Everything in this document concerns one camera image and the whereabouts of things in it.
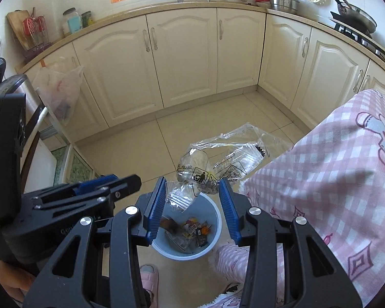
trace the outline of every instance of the cabinet handle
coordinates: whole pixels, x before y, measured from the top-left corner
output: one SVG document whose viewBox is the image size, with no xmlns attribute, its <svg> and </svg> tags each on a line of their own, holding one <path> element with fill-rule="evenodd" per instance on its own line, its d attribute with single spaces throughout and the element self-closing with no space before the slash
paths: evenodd
<svg viewBox="0 0 385 308">
<path fill-rule="evenodd" d="M 305 58 L 305 47 L 307 46 L 309 39 L 308 37 L 305 37 L 304 45 L 302 46 L 302 57 Z"/>
<path fill-rule="evenodd" d="M 153 34 L 154 50 L 158 50 L 157 38 L 156 38 L 156 30 L 154 28 L 151 28 L 151 33 Z"/>
<path fill-rule="evenodd" d="M 359 87 L 358 92 L 361 90 L 361 88 L 362 88 L 362 90 L 365 90 L 365 88 L 366 88 L 366 86 L 367 86 L 367 83 L 368 83 L 368 81 L 370 80 L 370 78 L 371 78 L 371 76 L 370 76 L 370 75 L 367 75 L 367 77 L 365 78 L 364 83 L 362 83 L 362 86 Z"/>
<path fill-rule="evenodd" d="M 223 40 L 224 28 L 223 28 L 223 20 L 220 20 L 220 41 Z"/>
<path fill-rule="evenodd" d="M 144 35 L 144 43 L 147 52 L 150 52 L 150 38 L 147 36 L 147 30 L 143 30 L 143 35 Z"/>
<path fill-rule="evenodd" d="M 358 84 L 359 84 L 359 80 L 361 79 L 362 73 L 364 73 L 364 71 L 361 69 L 361 70 L 359 71 L 358 79 L 356 80 L 355 86 L 354 86 L 354 88 L 352 89 L 352 91 L 353 91 L 354 93 L 356 92 L 356 87 L 357 87 Z"/>
</svg>

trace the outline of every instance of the blue gripper pad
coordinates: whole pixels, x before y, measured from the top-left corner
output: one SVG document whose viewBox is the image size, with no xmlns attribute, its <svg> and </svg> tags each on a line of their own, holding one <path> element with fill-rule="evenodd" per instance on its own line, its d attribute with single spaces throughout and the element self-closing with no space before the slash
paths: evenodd
<svg viewBox="0 0 385 308">
<path fill-rule="evenodd" d="M 85 195 L 86 193 L 93 192 L 95 188 L 108 185 L 109 183 L 116 181 L 118 177 L 116 175 L 102 176 L 91 181 L 81 183 L 79 186 L 73 189 L 76 196 Z"/>
<path fill-rule="evenodd" d="M 229 185 L 228 180 L 226 178 L 223 178 L 220 181 L 219 191 L 221 205 L 223 207 L 229 235 L 234 240 L 235 244 L 239 245 L 242 238 L 240 232 L 240 217 L 238 216 L 237 209 L 235 208 L 232 199 L 234 192 L 232 191 L 231 186 Z"/>
<path fill-rule="evenodd" d="M 144 220 L 147 222 L 146 239 L 149 244 L 157 237 L 158 228 L 160 227 L 162 211 L 165 205 L 166 184 L 167 181 L 164 177 L 158 179 L 144 212 Z"/>
</svg>

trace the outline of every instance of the metal bolt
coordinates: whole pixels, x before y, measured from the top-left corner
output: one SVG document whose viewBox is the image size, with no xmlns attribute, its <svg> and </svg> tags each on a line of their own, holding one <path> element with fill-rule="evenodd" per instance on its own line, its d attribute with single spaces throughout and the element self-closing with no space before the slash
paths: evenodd
<svg viewBox="0 0 385 308">
<path fill-rule="evenodd" d="M 295 222 L 304 226 L 307 223 L 307 219 L 305 219 L 303 216 L 297 216 Z"/>
<path fill-rule="evenodd" d="M 252 215 L 260 215 L 261 214 L 261 209 L 259 207 L 251 207 L 249 209 L 249 213 Z"/>
<path fill-rule="evenodd" d="M 87 226 L 87 225 L 89 225 L 91 223 L 91 221 L 92 221 L 91 217 L 85 216 L 85 217 L 80 219 L 80 224 L 82 226 Z"/>
<path fill-rule="evenodd" d="M 128 206 L 126 208 L 126 213 L 129 215 L 136 214 L 137 212 L 138 212 L 138 208 L 136 208 L 135 206 Z"/>
</svg>

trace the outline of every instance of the pink plaid fabric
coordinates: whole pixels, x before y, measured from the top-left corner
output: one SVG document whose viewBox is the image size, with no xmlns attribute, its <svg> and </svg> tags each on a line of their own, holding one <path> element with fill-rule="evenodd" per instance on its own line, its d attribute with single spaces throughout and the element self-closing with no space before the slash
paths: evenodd
<svg viewBox="0 0 385 308">
<path fill-rule="evenodd" d="M 376 90 L 355 95 L 240 188 L 253 206 L 276 218 L 306 217 L 340 261 L 364 306 L 381 289 L 385 283 L 385 95 Z M 236 249 L 221 247 L 215 267 L 243 282 L 247 252 Z M 281 258 L 278 268 L 282 282 Z M 279 303 L 283 285 L 278 285 Z"/>
</svg>

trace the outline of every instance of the clear plastic bag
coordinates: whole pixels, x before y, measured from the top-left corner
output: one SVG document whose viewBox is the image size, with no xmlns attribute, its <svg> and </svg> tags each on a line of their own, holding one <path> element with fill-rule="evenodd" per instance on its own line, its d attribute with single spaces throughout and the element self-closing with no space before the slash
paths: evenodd
<svg viewBox="0 0 385 308">
<path fill-rule="evenodd" d="M 53 67 L 65 70 L 63 61 L 57 62 Z M 83 69 L 83 66 L 79 66 L 63 73 L 51 67 L 43 67 L 34 78 L 34 89 L 63 125 L 67 125 L 73 116 L 80 95 Z"/>
<path fill-rule="evenodd" d="M 261 166 L 291 148 L 291 144 L 267 133 L 250 123 L 226 134 L 191 144 L 177 167 L 177 180 L 190 185 L 189 190 L 207 194 L 218 193 L 218 182 L 226 177 L 231 185 L 247 178 Z M 167 201 L 183 210 L 191 205 L 194 193 L 174 193 L 167 188 Z"/>
</svg>

